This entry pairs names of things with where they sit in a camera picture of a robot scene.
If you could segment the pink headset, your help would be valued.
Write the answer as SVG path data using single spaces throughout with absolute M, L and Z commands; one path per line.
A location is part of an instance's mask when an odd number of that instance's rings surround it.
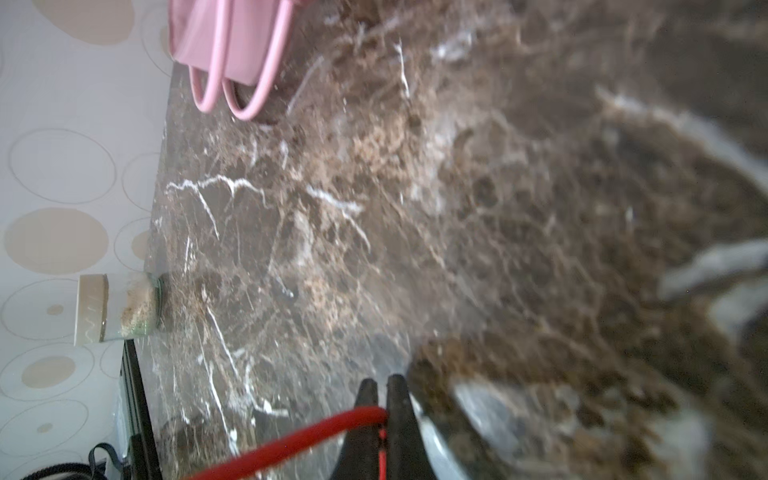
M 188 67 L 196 107 L 208 113 L 224 96 L 239 120 L 254 119 L 280 70 L 303 1 L 221 0 L 168 3 L 169 50 Z

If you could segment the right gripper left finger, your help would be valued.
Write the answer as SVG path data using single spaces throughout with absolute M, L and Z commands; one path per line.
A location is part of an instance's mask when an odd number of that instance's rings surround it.
M 378 386 L 364 379 L 358 389 L 354 408 L 378 407 Z M 345 433 L 339 456 L 329 479 L 375 480 L 380 477 L 380 429 L 384 421 L 355 427 Z

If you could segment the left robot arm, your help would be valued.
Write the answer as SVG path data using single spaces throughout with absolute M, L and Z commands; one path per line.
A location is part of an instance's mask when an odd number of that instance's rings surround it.
M 106 453 L 107 461 L 96 461 L 96 452 L 98 450 L 103 450 Z M 38 469 L 22 477 L 22 480 L 128 480 L 133 478 L 132 466 L 120 457 L 117 450 L 111 444 L 101 442 L 89 451 L 87 463 L 67 462 L 55 464 Z

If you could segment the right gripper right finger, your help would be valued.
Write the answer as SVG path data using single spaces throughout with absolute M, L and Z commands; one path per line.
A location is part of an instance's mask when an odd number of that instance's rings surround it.
M 386 479 L 436 480 L 404 376 L 387 381 Z

